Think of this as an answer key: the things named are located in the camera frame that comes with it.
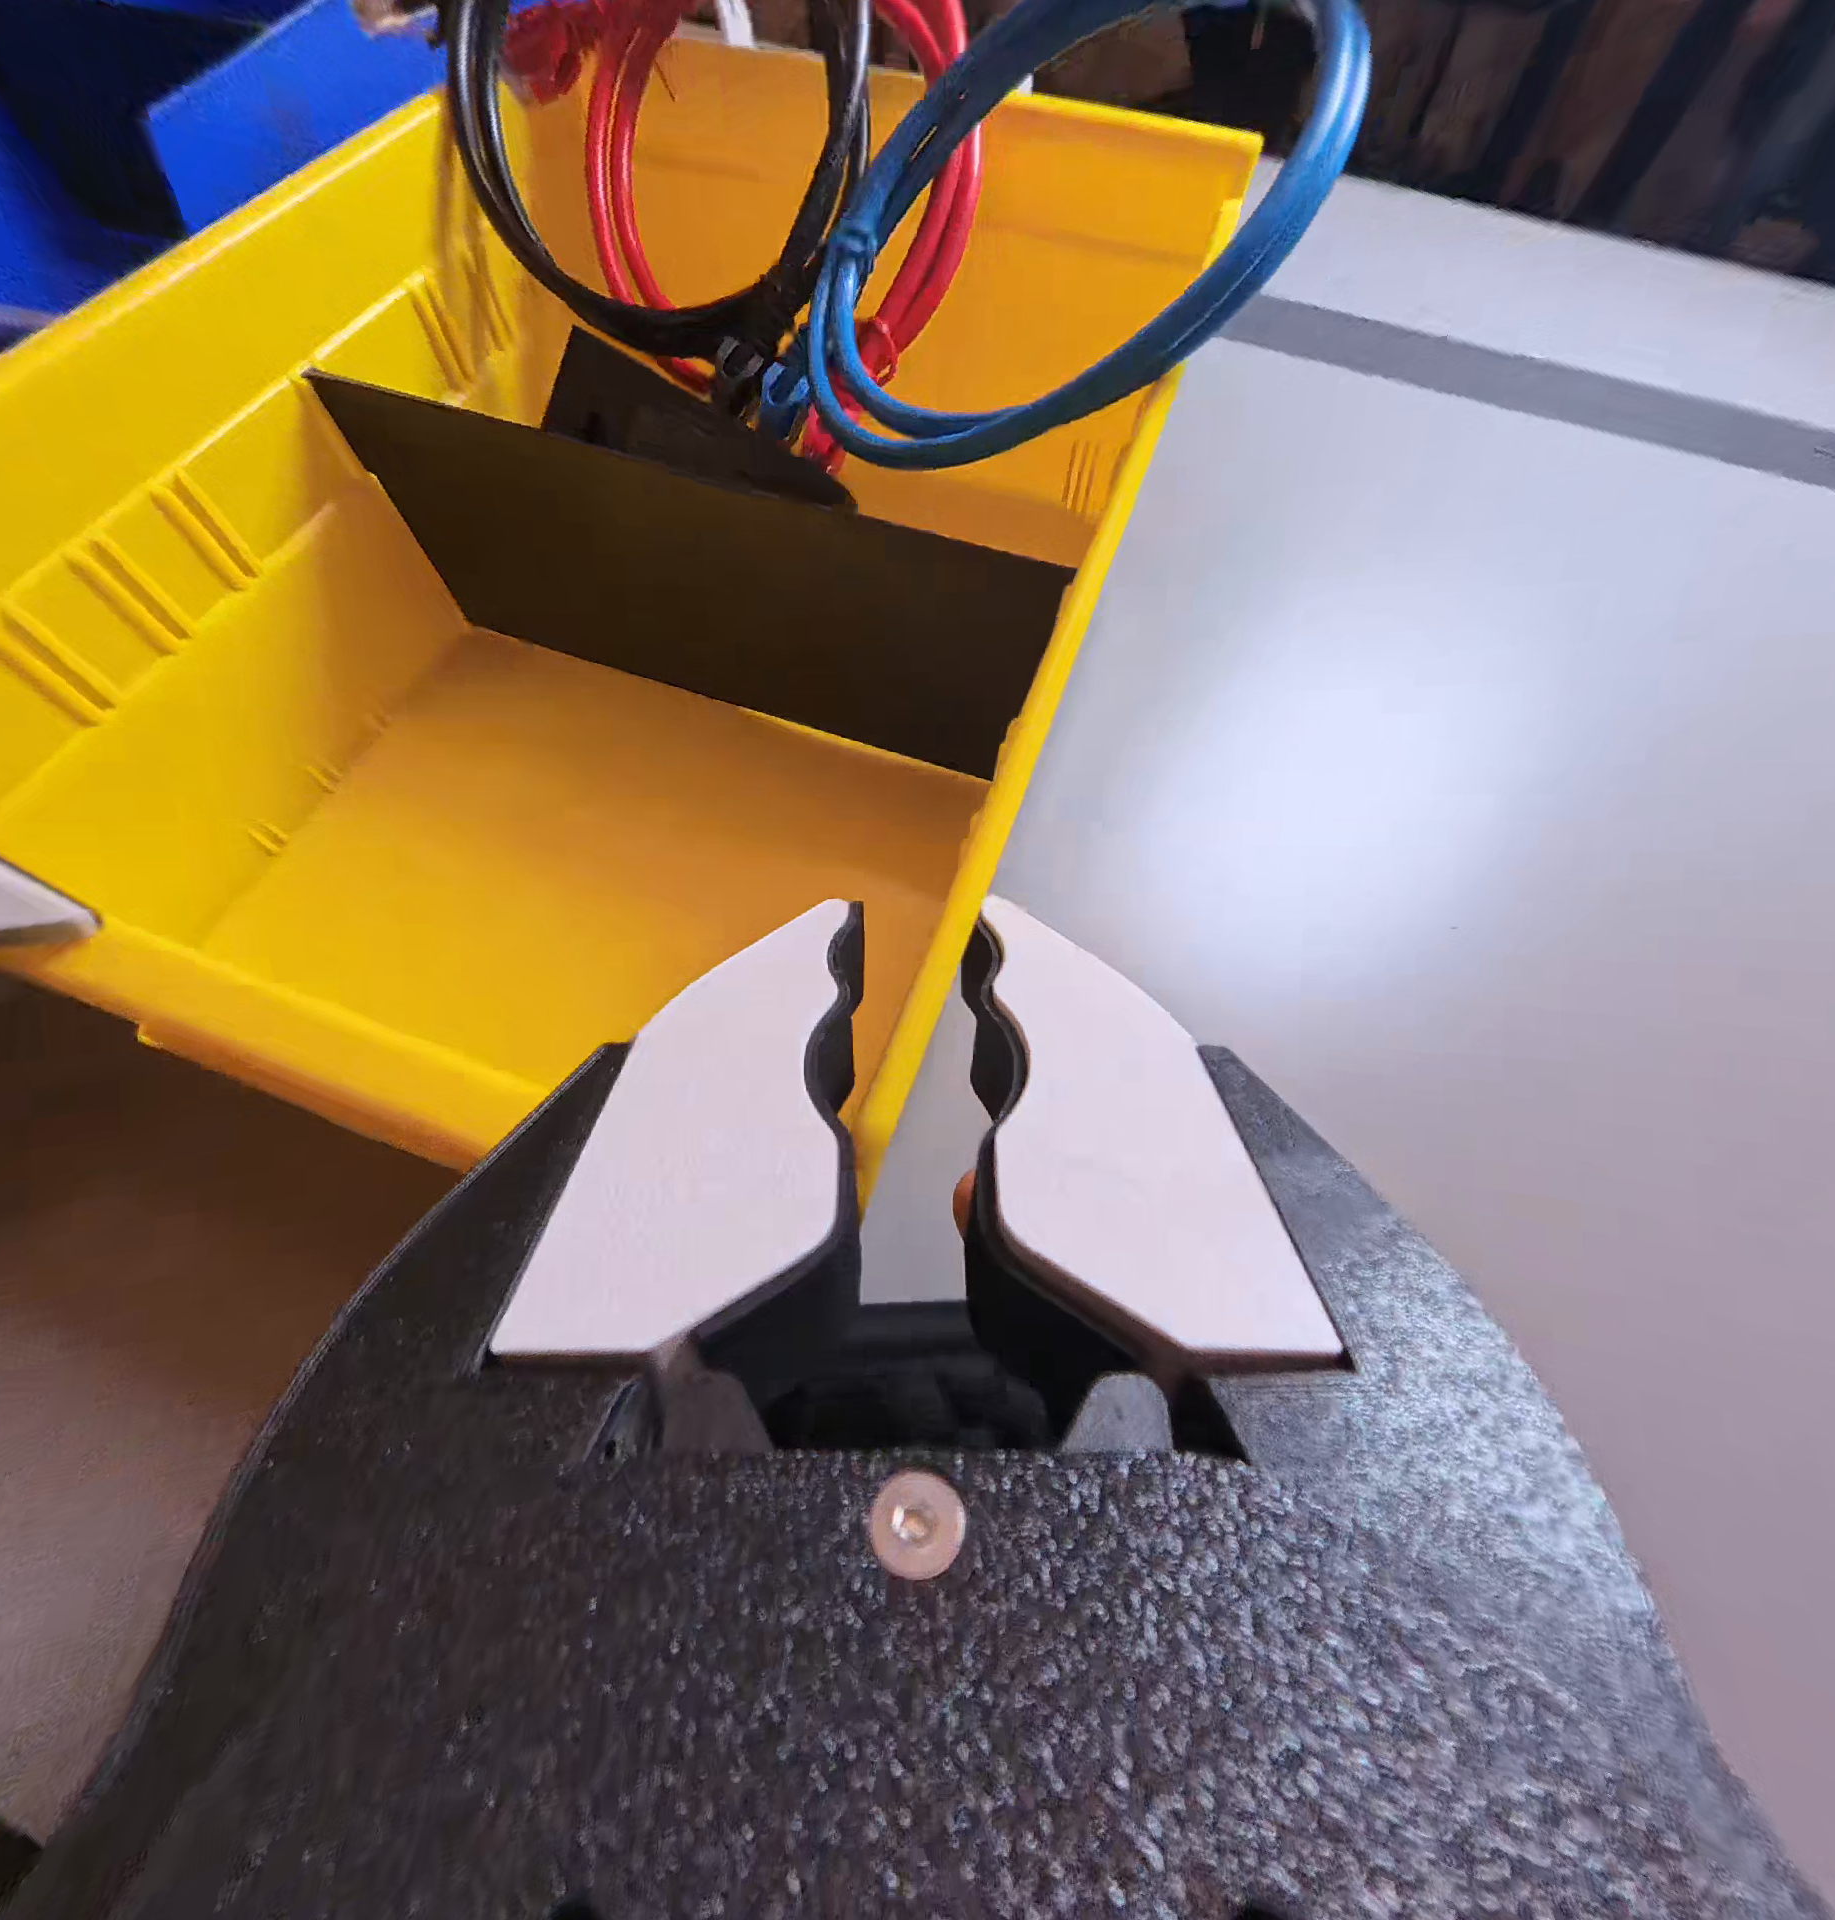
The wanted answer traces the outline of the black port box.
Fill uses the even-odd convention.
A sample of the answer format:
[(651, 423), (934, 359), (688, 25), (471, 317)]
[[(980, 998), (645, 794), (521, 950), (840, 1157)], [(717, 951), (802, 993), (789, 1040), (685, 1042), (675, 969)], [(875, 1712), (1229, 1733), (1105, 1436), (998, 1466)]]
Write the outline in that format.
[(723, 488), (856, 512), (831, 471), (581, 325), (569, 330), (541, 426)]

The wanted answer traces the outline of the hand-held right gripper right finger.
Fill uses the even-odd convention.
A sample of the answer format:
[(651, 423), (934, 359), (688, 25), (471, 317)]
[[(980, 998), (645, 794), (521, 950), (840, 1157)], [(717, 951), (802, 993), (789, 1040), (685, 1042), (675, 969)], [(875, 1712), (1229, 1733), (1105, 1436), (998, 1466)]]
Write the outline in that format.
[(1187, 1027), (1012, 900), (963, 954), (987, 1119), (961, 1225), (978, 1342), (1056, 1444), (1243, 1454), (1219, 1379), (1346, 1344)]

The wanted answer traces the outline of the black bin divider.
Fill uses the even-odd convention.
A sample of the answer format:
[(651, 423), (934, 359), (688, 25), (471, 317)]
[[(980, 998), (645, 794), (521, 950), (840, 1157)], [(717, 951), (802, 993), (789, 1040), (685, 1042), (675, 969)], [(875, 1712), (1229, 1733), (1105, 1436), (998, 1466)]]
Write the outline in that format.
[(993, 777), (1074, 567), (311, 371), (468, 623)]

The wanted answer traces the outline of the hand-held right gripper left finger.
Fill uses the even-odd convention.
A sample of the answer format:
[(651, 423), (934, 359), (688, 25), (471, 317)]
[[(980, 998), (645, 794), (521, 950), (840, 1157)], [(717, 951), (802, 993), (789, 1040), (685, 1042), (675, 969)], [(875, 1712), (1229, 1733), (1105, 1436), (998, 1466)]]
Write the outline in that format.
[(489, 1338), (641, 1376), (670, 1453), (765, 1453), (765, 1412), (861, 1308), (864, 906), (823, 900), (677, 993), (625, 1052)]

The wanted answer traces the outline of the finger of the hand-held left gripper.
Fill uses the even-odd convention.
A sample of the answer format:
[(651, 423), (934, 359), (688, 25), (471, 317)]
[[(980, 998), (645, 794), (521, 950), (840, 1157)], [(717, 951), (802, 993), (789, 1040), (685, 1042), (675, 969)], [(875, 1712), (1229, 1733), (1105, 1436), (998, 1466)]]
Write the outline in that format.
[(0, 858), (0, 948), (61, 948), (98, 933), (93, 909)]

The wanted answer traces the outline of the yellow plastic bin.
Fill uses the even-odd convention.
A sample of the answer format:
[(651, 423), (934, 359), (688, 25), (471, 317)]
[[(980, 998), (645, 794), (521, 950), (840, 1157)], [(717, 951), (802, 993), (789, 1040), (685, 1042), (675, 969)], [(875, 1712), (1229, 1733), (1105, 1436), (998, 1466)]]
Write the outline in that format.
[(993, 777), (468, 623), (309, 383), (541, 428), (570, 320), (432, 92), (0, 356), (0, 858), (101, 933), (0, 970), (468, 1167), (823, 900), (875, 1182), (1182, 371), (859, 515), (1074, 567)]

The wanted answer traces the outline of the blue plastic bin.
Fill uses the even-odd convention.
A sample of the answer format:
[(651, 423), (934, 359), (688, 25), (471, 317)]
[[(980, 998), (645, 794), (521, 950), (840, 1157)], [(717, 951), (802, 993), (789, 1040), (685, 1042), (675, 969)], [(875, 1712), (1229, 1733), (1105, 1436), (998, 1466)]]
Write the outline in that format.
[(184, 235), (149, 114), (273, 12), (0, 3), (0, 352)]
[(189, 235), (446, 74), (433, 4), (286, 4), (230, 53), (144, 111), (144, 132)]

